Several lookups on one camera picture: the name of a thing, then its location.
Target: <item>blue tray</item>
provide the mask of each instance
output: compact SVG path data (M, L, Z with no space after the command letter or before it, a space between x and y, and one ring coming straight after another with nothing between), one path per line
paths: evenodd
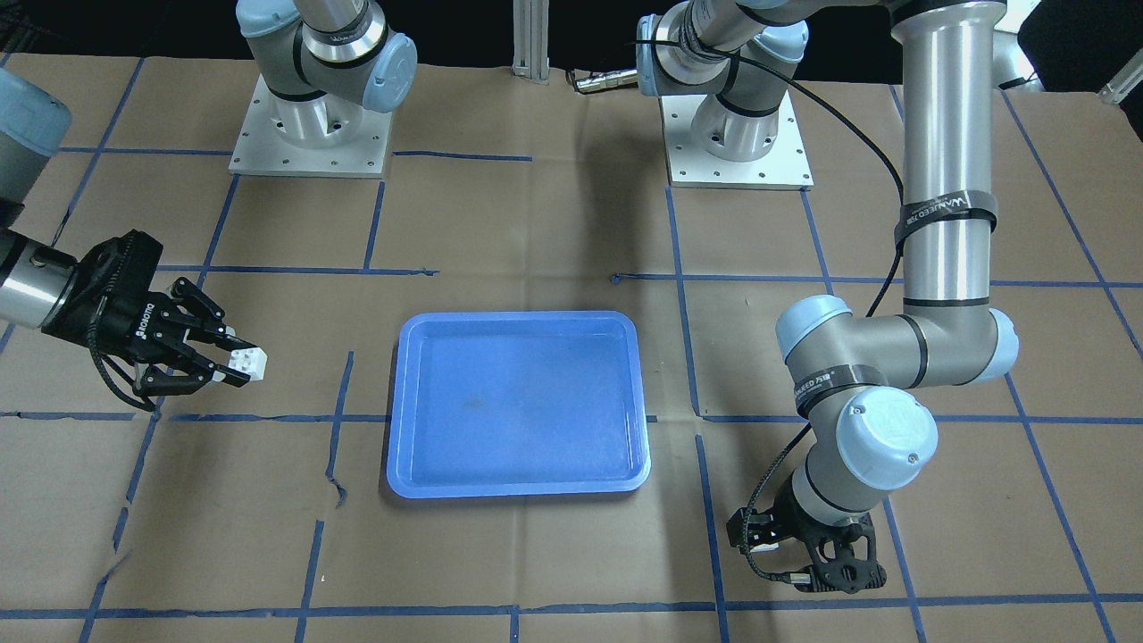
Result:
M636 328L618 312L431 312L397 353L405 498L632 491L650 474Z

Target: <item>white mounting plate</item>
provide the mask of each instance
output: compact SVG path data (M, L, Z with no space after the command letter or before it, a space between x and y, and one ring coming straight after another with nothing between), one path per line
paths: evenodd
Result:
M814 185L790 94L778 106L778 135L765 156L751 162L722 160L694 139L690 121L705 96L663 96L663 138L668 170L676 187L801 190Z
M258 77L242 131L230 158L230 171L251 176L327 176L381 178L389 156L393 115L361 110L352 138L333 147L305 148L282 138L273 120L273 101Z

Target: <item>black velcro strap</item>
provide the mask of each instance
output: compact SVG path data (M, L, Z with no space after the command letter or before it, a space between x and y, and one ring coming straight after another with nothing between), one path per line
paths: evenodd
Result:
M793 388L798 415L809 418L809 410L826 397L861 386L880 387L889 380L874 367L868 364L841 364L824 371L810 373Z
M901 222L893 231L900 250L910 234L941 220L982 219L997 228L997 198L981 190L949 192L935 199L908 203L901 208Z
M16 223L22 211L24 211L24 203L17 203L16 201L9 201L0 196L0 230L10 227L13 223Z

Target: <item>blue joint cap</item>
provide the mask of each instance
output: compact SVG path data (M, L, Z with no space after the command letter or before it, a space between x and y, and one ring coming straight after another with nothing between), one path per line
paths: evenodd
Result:
M936 421L908 393L873 387L841 410L837 442L841 461L855 479L893 491L912 482L936 453Z
M655 16L640 18L636 35L639 40L654 40ZM639 70L639 91L644 96L658 96L658 88L655 86L655 50L650 45L640 45L636 49L636 66Z
M756 11L765 11L766 9L774 9L785 5L790 0L738 0L738 5L746 7L748 9L753 9Z
M243 38L261 38L301 17L294 0L238 0L234 15Z
M775 332L778 336L778 348L782 349L782 361L785 362L793 353L798 343L826 321L839 314L853 314L846 302L833 295L814 295L791 305L782 316L778 316Z
M800 63L809 42L809 26L806 21L788 26L768 26L754 37L769 55L788 63Z
M1016 365L1016 359L1020 357L1020 338L1016 337L1016 327L1012 323L1012 319L994 307L989 308L989 312L997 323L997 348L989 365L975 380L968 383L970 385L1002 378L1012 371Z
M59 151L71 111L50 94L0 69L0 134L40 154L54 156Z
M403 33L392 34L373 66L361 105L381 113L395 110L409 95L416 75L417 46Z

